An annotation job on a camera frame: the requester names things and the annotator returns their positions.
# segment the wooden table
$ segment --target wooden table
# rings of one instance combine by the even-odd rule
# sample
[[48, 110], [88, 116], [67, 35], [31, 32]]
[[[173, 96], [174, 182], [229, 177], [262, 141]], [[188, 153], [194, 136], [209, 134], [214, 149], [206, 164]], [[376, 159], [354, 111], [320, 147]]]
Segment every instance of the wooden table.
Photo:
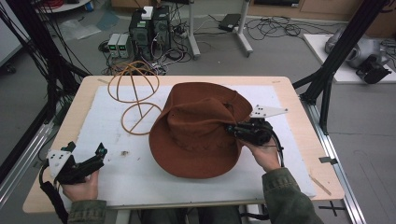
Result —
[[[151, 80], [154, 80], [154, 78], [155, 77], [148, 77], [148, 79]], [[51, 148], [61, 148], [67, 146], [70, 141], [77, 141], [79, 130], [90, 110], [97, 88], [99, 86], [107, 85], [110, 79], [111, 77], [105, 76], [84, 78]], [[134, 80], [136, 85], [147, 85], [147, 81], [142, 77], [134, 77]], [[180, 82], [193, 81], [212, 82], [221, 85], [273, 86], [281, 105], [290, 111], [286, 115], [287, 121], [317, 192], [317, 196], [313, 197], [312, 200], [329, 201], [341, 200], [344, 198], [344, 191], [334, 172], [334, 169], [328, 162], [321, 163], [318, 159], [321, 157], [326, 157], [326, 154], [317, 138], [308, 116], [305, 114], [298, 95], [291, 86], [288, 78], [167, 76], [160, 77], [160, 81], [161, 85], [168, 86]], [[121, 85], [128, 85], [128, 83], [121, 82]], [[50, 180], [49, 169], [44, 173], [44, 179]], [[26, 213], [44, 213], [54, 211], [50, 200], [39, 187], [38, 178], [36, 179], [29, 192], [29, 195], [26, 198], [26, 201], [23, 205], [23, 211]]]

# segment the floor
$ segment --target floor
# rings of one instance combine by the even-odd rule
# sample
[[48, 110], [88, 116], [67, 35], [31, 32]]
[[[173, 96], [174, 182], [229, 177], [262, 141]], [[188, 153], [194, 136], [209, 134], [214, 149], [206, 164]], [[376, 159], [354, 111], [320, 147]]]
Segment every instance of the floor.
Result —
[[[119, 15], [122, 15], [121, 19], [107, 30], [85, 39], [67, 41], [70, 49], [93, 74], [100, 75], [106, 68], [106, 59], [97, 49], [99, 44], [112, 33], [127, 31], [129, 21], [125, 15], [128, 14]], [[91, 13], [76, 9], [58, 16], [59, 21], [83, 18], [83, 25], [97, 24], [104, 16], [108, 16], [108, 9], [97, 8]], [[206, 22], [209, 19], [201, 17], [195, 20], [197, 28], [198, 24], [205, 23], [202, 27], [205, 30], [200, 32], [218, 32], [217, 29], [206, 29], [216, 26], [213, 21]], [[343, 25], [323, 28], [335, 32]], [[305, 28], [312, 33], [318, 32], [312, 27]], [[262, 37], [258, 30], [251, 32], [255, 38]], [[254, 49], [248, 58], [234, 35], [197, 35], [196, 39], [202, 56], [196, 61], [170, 65], [167, 76], [282, 76], [295, 82], [320, 67], [313, 52], [297, 37], [267, 36], [264, 40], [253, 40], [247, 35]], [[54, 38], [54, 41], [59, 46], [59, 40]], [[18, 143], [47, 99], [46, 82], [27, 53], [21, 50], [10, 61], [17, 68], [15, 74], [9, 74], [5, 67], [0, 69], [0, 162]], [[301, 87], [296, 91], [303, 93], [305, 89]], [[332, 85], [328, 131], [367, 223], [396, 222], [396, 175], [393, 173], [396, 169], [395, 94], [394, 84]], [[41, 157], [45, 156], [49, 146], [50, 143], [40, 152]], [[55, 214], [25, 214], [22, 211], [24, 199], [38, 173], [37, 167], [38, 160], [35, 159], [9, 197], [2, 198], [6, 202], [0, 209], [2, 223], [60, 223]], [[342, 202], [333, 204], [343, 207]], [[350, 222], [345, 211], [336, 210], [334, 213], [329, 209], [319, 209], [319, 206], [330, 206], [330, 203], [315, 203], [317, 213], [325, 223]], [[191, 216], [191, 223], [196, 223], [194, 212]], [[115, 220], [116, 212], [108, 211], [106, 223], [114, 223]], [[133, 212], [131, 220], [134, 221], [131, 223], [138, 223], [136, 212]]]

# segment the hand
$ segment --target hand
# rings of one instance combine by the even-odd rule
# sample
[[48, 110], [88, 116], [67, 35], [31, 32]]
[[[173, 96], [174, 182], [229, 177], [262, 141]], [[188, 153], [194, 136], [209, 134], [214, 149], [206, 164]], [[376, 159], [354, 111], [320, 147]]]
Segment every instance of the hand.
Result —
[[78, 202], [85, 200], [95, 200], [98, 197], [98, 176], [99, 171], [95, 171], [90, 177], [85, 177], [85, 183], [75, 185], [62, 185], [64, 195], [70, 201]]
[[256, 162], [266, 173], [280, 168], [277, 146], [273, 138], [262, 147], [257, 147], [244, 141], [241, 141], [241, 143], [250, 149]]

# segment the hat brim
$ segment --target hat brim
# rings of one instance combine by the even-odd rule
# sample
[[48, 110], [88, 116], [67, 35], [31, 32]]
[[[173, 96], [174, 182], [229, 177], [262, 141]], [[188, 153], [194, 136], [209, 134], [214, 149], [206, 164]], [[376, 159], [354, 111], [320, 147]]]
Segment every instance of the hat brim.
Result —
[[221, 101], [231, 101], [237, 97], [233, 105], [236, 121], [248, 119], [251, 112], [251, 105], [244, 97], [223, 86], [204, 82], [180, 83], [174, 86], [163, 112], [151, 128], [148, 139], [155, 161], [171, 175], [211, 178], [227, 173], [238, 161], [242, 145], [230, 134], [224, 135], [224, 141], [233, 142], [230, 148], [213, 151], [186, 150], [172, 138], [166, 117], [169, 110], [175, 105], [199, 101], [206, 97], [218, 98]]

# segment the desk leg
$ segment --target desk leg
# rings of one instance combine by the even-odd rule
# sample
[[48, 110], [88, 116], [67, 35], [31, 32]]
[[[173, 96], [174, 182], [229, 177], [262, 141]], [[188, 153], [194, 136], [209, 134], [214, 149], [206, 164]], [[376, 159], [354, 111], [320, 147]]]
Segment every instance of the desk leg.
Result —
[[246, 18], [248, 14], [248, 4], [250, 3], [250, 0], [243, 0], [244, 4], [242, 5], [242, 11], [241, 11], [241, 22], [239, 24], [239, 27], [235, 27], [236, 35], [238, 36], [239, 40], [241, 41], [242, 45], [245, 48], [245, 51], [247, 52], [247, 57], [250, 56], [250, 53], [253, 52], [253, 48], [250, 46], [248, 43], [247, 39], [244, 36], [244, 27], [246, 23]]
[[119, 210], [117, 212], [116, 224], [128, 224], [131, 210]]
[[189, 14], [190, 14], [190, 29], [189, 29], [189, 41], [192, 49], [193, 59], [197, 60], [201, 56], [201, 52], [198, 49], [197, 41], [194, 37], [194, 11], [193, 11], [194, 0], [190, 0]]

